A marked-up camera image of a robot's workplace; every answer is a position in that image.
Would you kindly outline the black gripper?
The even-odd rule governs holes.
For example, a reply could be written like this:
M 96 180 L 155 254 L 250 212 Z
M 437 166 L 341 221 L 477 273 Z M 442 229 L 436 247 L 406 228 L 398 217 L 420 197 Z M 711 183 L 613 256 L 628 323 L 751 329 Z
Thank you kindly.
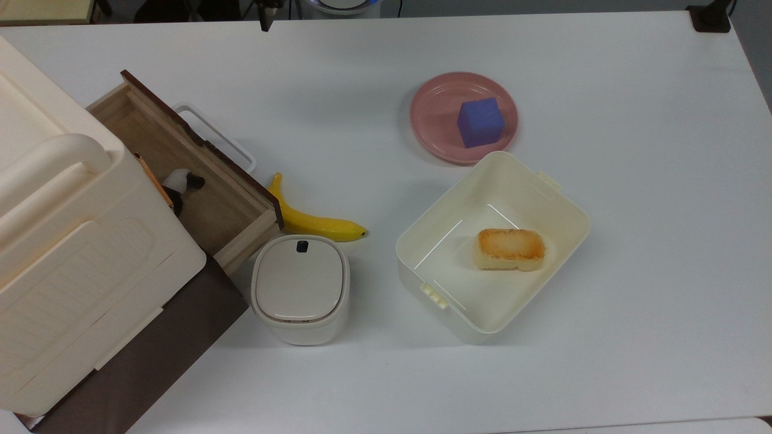
M 284 0 L 254 0 L 259 8 L 259 23 L 262 32 L 268 32 L 274 22 L 274 9 L 283 8 Z

